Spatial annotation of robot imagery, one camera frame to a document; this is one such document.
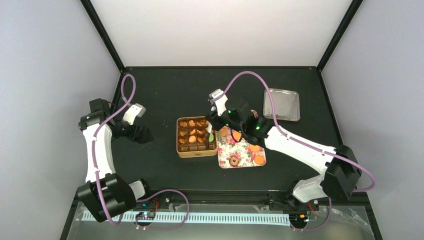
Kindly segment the white and metal tongs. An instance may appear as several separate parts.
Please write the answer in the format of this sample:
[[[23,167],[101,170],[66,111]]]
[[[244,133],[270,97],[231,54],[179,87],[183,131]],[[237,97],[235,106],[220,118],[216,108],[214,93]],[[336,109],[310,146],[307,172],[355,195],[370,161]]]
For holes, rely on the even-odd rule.
[[[207,126],[207,132],[210,134],[212,132],[213,126],[211,123],[208,124]]]

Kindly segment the green macaron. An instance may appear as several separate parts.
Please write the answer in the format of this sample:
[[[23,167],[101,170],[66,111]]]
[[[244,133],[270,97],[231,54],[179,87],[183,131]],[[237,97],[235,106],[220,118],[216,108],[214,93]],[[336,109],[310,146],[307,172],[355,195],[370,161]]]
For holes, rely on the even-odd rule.
[[[213,142],[214,140],[215,140],[215,135],[214,135],[214,133],[213,133],[213,132],[211,132],[211,133],[209,134],[208,141],[211,143],[211,142]]]

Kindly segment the gold cookie tin with tray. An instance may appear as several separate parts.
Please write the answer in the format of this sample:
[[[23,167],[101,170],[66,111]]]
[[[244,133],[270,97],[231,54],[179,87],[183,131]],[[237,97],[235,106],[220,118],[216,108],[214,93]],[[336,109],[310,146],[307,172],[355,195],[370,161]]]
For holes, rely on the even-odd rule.
[[[176,152],[180,158],[197,158],[215,156],[218,145],[209,142],[207,132],[209,122],[204,116],[180,117],[176,121]]]

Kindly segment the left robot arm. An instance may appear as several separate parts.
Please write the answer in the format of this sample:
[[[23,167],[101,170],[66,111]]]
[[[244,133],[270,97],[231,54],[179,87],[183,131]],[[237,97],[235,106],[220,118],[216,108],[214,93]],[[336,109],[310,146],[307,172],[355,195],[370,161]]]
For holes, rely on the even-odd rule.
[[[146,144],[154,140],[150,130],[135,124],[146,111],[135,103],[125,108],[122,118],[108,119],[112,109],[105,99],[89,102],[90,113],[82,116],[78,123],[87,147],[87,174],[85,184],[77,188],[77,196],[94,219],[105,222],[132,210],[137,200],[146,194],[143,179],[127,183],[114,166],[112,142],[127,138],[132,142]]]

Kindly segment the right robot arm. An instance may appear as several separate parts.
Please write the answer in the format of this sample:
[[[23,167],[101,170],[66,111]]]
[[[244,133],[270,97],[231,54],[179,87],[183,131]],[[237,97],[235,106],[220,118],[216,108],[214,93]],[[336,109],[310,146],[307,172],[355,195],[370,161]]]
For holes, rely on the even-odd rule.
[[[249,144],[285,154],[318,173],[292,185],[284,196],[290,209],[299,209],[306,202],[325,197],[347,202],[356,190],[362,171],[352,149],[346,145],[338,148],[320,145],[291,134],[266,118],[256,117],[253,112],[233,109],[218,114],[214,110],[205,118],[213,130],[228,127],[241,133]]]

